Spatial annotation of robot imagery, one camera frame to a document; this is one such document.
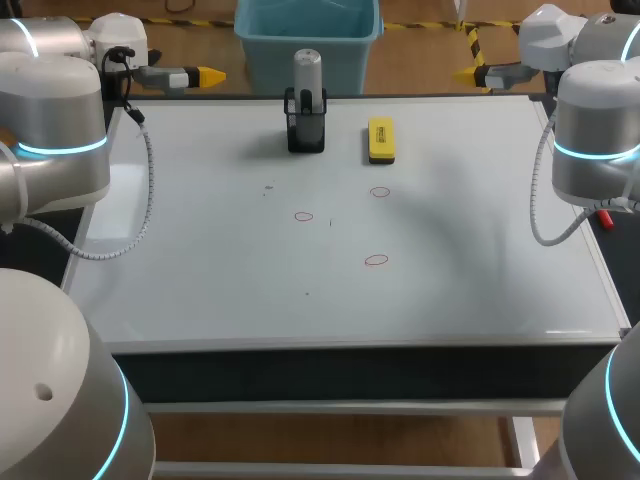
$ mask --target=whiteboard surface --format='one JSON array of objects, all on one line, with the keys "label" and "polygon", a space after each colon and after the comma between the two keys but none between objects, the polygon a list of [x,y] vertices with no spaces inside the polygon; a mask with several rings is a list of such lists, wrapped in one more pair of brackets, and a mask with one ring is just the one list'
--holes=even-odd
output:
[{"label": "whiteboard surface", "polygon": [[[617,342],[628,325],[587,223],[552,248],[531,234],[546,117],[527,97],[330,101],[318,155],[287,152],[280,101],[137,105],[156,154],[148,235],[115,260],[74,258],[63,285],[114,353]],[[366,160],[373,116],[393,118],[394,165]],[[114,116],[111,190],[77,239],[89,251],[142,222],[137,135]],[[547,150],[545,236],[575,218],[550,172]]]}]

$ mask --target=glowing cyan ring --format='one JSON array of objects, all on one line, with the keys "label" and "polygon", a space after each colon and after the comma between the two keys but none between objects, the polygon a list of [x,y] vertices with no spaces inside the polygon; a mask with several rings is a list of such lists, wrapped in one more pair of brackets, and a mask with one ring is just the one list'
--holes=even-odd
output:
[{"label": "glowing cyan ring", "polygon": [[122,416],[122,425],[120,426],[120,433],[118,434],[118,439],[116,443],[113,445],[113,449],[111,453],[107,457],[107,460],[102,465],[102,468],[96,473],[95,477],[92,480],[100,480],[104,473],[107,471],[111,462],[113,462],[113,458],[118,453],[118,449],[120,448],[120,444],[122,443],[122,439],[124,438],[124,432],[127,429],[127,421],[129,420],[129,387],[127,385],[127,379],[124,378],[124,373],[118,367],[118,371],[120,372],[120,376],[122,377],[122,388],[124,388],[124,415]]},{"label": "glowing cyan ring", "polygon": [[25,145],[24,143],[18,143],[18,146],[30,153],[37,153],[39,155],[69,155],[71,153],[82,153],[89,152],[91,150],[95,150],[96,148],[100,148],[102,145],[107,143],[107,137],[104,137],[102,140],[96,143],[92,143],[90,145],[84,145],[82,147],[72,147],[72,148],[37,148],[30,147],[29,145]]},{"label": "glowing cyan ring", "polygon": [[633,155],[638,150],[640,150],[640,145],[636,145],[631,150],[627,150],[626,152],[620,153],[580,153],[569,150],[568,148],[564,148],[561,145],[558,145],[558,142],[553,142],[553,146],[556,147],[556,150],[561,151],[565,155],[569,155],[570,157],[582,158],[585,160],[620,160],[624,157],[628,157]]},{"label": "glowing cyan ring", "polygon": [[605,390],[605,395],[607,397],[607,406],[609,407],[609,414],[611,415],[613,424],[616,426],[616,430],[618,430],[618,435],[620,435],[620,438],[622,438],[622,441],[627,446],[627,449],[629,450],[629,452],[631,452],[631,455],[633,455],[636,461],[640,463],[640,452],[638,452],[638,449],[633,445],[633,442],[629,438],[629,435],[627,435],[627,432],[625,432],[624,427],[622,426],[622,422],[620,422],[620,419],[618,418],[618,413],[616,412],[616,408],[613,406],[613,398],[611,397],[611,362],[613,360],[613,355],[616,353],[617,348],[618,347],[614,348],[613,351],[611,352],[611,355],[609,355],[609,362],[607,363],[607,372],[604,376],[604,390]]},{"label": "glowing cyan ring", "polygon": [[627,38],[627,43],[624,44],[624,48],[622,49],[622,56],[620,57],[620,60],[622,60],[622,63],[627,61],[627,55],[629,54],[629,49],[631,48],[633,39],[636,38],[636,35],[638,34],[638,30],[640,30],[640,23],[638,23],[636,25],[636,28],[634,28],[631,31],[631,33],[629,34],[629,38]]},{"label": "glowing cyan ring", "polygon": [[27,27],[25,27],[24,24],[17,18],[12,18],[11,21],[20,27],[20,30],[22,30],[24,36],[27,37],[27,42],[29,42],[29,46],[31,47],[31,53],[33,53],[34,57],[37,57],[38,47],[36,46],[36,41],[31,36],[31,33],[29,33],[29,30],[27,30]]}]

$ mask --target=metal frame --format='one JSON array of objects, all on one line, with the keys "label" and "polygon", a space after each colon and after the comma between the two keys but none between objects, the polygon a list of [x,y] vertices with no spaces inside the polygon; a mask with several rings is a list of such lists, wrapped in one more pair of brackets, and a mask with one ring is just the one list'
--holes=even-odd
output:
[{"label": "metal frame", "polygon": [[367,415],[482,415],[508,416],[512,451],[518,468],[430,467],[389,465],[316,465],[281,463],[156,462],[154,474],[175,478],[296,478],[506,480],[526,478],[540,459],[531,416],[559,416],[564,400],[449,401],[449,402],[220,402],[146,404],[149,413],[306,413]]},{"label": "metal frame", "polygon": [[309,478],[340,480],[507,480],[526,478],[523,468],[405,467],[387,465],[312,465],[299,463],[156,462],[155,476],[190,478]]},{"label": "metal frame", "polygon": [[456,7],[456,30],[460,30],[467,15],[468,0],[453,0],[453,3]]}]

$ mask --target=wooden floor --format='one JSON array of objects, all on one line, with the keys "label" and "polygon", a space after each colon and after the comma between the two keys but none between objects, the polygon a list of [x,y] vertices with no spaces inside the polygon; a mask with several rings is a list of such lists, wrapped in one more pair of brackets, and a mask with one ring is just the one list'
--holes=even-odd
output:
[{"label": "wooden floor", "polygon": [[[188,0],[171,0],[178,9]],[[542,1],[469,0],[467,19],[522,20]],[[609,9],[608,0],[557,0],[572,14]],[[98,16],[118,10],[139,17],[233,20],[234,0],[197,0],[183,15],[167,15],[162,0],[23,0],[25,15]],[[453,21],[450,0],[380,0],[385,22]],[[213,91],[250,93],[240,42],[232,29],[147,27],[149,46],[163,52],[160,65],[206,65],[227,72]],[[510,28],[479,33],[489,64],[518,60]],[[371,49],[366,93],[476,92],[452,74],[473,66],[464,33],[452,29],[388,30]],[[543,90],[540,78],[517,91]],[[406,465],[511,466],[504,421],[491,417],[380,417],[308,415],[154,415],[160,460],[312,462]],[[558,419],[537,419],[541,451],[555,440]]]}]

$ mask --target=blue plastic bin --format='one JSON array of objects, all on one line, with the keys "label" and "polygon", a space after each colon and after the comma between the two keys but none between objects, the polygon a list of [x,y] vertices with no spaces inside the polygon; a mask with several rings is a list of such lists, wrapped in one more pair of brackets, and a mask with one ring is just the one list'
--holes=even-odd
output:
[{"label": "blue plastic bin", "polygon": [[293,86],[293,54],[312,48],[322,55],[328,95],[359,95],[384,23],[378,0],[238,0],[234,30],[254,93],[284,95]]}]

